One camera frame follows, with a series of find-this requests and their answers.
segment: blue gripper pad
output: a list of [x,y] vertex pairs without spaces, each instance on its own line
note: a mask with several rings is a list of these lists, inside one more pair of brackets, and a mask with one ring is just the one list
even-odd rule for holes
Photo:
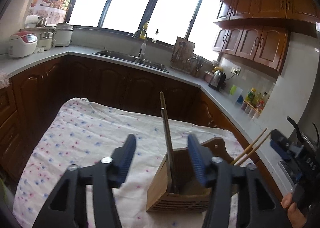
[[284,160],[288,161],[291,159],[291,157],[288,155],[287,152],[285,152],[275,141],[270,141],[270,146],[279,154],[279,156]]
[[131,161],[136,150],[136,138],[133,134],[129,134],[124,145],[116,148],[112,153],[113,165],[117,169],[115,183],[118,187],[124,183]]
[[209,148],[201,146],[194,134],[188,135],[188,151],[197,180],[204,187],[208,187],[207,170],[211,166],[212,152]]

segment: stainless steel kettle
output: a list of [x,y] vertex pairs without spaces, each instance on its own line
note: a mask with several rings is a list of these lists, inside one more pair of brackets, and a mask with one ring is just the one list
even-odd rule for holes
[[209,82],[209,87],[215,90],[219,90],[222,84],[224,83],[225,79],[226,79],[226,74],[218,70],[212,76]]

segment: screw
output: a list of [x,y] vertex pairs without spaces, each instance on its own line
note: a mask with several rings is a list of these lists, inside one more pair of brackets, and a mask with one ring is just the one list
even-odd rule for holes
[[212,157],[211,161],[214,162],[214,163],[221,163],[222,162],[222,158],[220,158],[220,157]]
[[70,165],[68,167],[68,170],[70,170],[70,171],[74,171],[74,170],[77,170],[77,169],[78,169],[78,165],[76,165],[76,164],[72,164],[72,165]]
[[246,167],[247,167],[248,169],[250,169],[250,170],[256,170],[256,169],[257,169],[256,165],[255,165],[255,164],[252,164],[252,163],[247,164]]
[[101,163],[111,163],[113,161],[112,157],[105,157],[101,159]]

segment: electrical outlet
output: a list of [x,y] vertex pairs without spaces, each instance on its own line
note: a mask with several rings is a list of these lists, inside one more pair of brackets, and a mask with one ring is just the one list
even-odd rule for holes
[[234,73],[236,75],[239,75],[240,73],[240,69],[239,68],[235,68],[235,67],[232,67],[232,69],[230,70],[231,73]]

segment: knife block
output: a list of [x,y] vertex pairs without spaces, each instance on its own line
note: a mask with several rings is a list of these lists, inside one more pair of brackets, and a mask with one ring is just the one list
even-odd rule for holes
[[[222,138],[215,137],[201,145],[228,163],[233,161]],[[202,187],[196,180],[188,148],[174,149],[173,158],[179,194],[171,192],[171,172],[165,155],[148,188],[146,211],[204,212],[209,205],[211,188]]]

